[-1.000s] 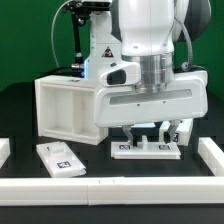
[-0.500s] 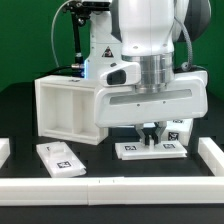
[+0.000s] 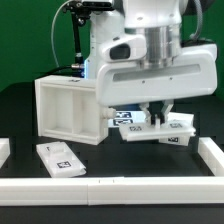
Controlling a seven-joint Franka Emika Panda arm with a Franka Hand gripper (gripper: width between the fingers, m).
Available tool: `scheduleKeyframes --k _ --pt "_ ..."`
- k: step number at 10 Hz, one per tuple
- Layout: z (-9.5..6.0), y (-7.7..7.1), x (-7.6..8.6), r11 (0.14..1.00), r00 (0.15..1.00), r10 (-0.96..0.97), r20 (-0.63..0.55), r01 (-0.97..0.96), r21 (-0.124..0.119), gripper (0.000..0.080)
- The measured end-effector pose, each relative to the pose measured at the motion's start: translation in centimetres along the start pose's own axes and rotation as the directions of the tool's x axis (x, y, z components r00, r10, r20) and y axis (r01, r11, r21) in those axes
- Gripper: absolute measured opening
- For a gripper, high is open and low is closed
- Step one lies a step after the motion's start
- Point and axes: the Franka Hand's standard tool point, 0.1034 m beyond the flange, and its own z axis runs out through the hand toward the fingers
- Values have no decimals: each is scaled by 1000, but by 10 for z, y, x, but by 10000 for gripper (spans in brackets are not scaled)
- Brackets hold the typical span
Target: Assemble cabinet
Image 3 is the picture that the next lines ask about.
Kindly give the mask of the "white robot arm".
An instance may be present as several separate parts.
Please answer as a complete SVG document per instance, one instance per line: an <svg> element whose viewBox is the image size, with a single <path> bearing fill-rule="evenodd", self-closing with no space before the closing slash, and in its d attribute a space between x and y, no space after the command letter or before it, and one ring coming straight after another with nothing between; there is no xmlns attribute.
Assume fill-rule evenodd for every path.
<svg viewBox="0 0 224 224"><path fill-rule="evenodd" d="M200 0L81 0L91 15L92 50L85 76L96 80L103 106L137 104L146 122L164 120L175 99L217 87L217 46L180 40L182 15Z"/></svg>

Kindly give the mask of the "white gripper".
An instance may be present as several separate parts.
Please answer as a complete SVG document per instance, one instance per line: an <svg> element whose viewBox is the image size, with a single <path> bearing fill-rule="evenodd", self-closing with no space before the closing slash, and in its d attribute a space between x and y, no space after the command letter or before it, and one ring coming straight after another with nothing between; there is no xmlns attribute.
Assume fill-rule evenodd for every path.
<svg viewBox="0 0 224 224"><path fill-rule="evenodd" d="M135 62L106 63L99 70L96 99L103 106L139 104L151 124L149 102L212 94L217 88L217 46L185 47L169 67L142 69ZM173 101L164 101L161 123L166 123Z"/></svg>

